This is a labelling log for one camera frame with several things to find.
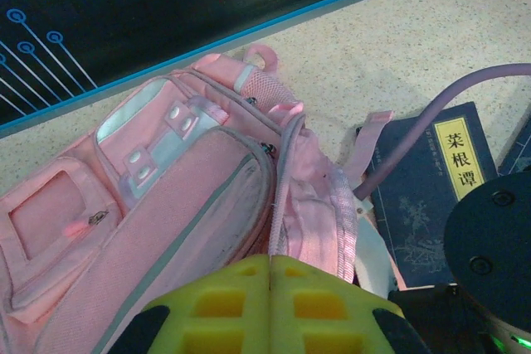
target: gray cable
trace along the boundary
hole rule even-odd
[[[404,158],[404,155],[421,137],[422,133],[431,121],[445,108],[445,106],[454,99],[459,93],[469,89],[473,85],[495,78],[504,78],[506,76],[531,75],[531,64],[506,64],[491,66],[483,70],[472,72],[462,77],[444,89],[432,102],[424,108],[417,121],[407,133],[406,137],[397,145],[392,153],[380,164],[380,166],[371,173],[368,178],[360,184],[355,190],[354,195],[363,200],[373,192],[387,175],[392,172],[395,166]]]

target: speckled floor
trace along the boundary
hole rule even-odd
[[[305,102],[307,125],[342,162],[353,126],[370,111],[417,114],[473,70],[531,61],[531,0],[367,0],[264,38],[280,78]],[[230,51],[241,54],[241,49]],[[0,192],[93,128],[127,93],[0,140]],[[475,101],[499,163],[529,114],[531,78],[476,86]]]

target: dark blue book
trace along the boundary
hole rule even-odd
[[[383,129],[368,174],[415,121],[396,120]],[[496,177],[475,104],[469,102],[442,110],[373,192],[378,230],[408,288],[454,282],[443,252],[446,220],[461,198]]]
[[[505,176],[516,172],[522,172],[531,166],[531,118],[524,125],[513,146],[498,168],[498,174]]]

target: yellow-green plastic part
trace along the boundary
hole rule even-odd
[[[255,255],[155,299],[149,354],[393,354],[372,311],[400,308],[287,256]]]

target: black round device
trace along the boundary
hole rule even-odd
[[[531,172],[477,187],[446,223],[446,260],[501,350],[531,354]]]

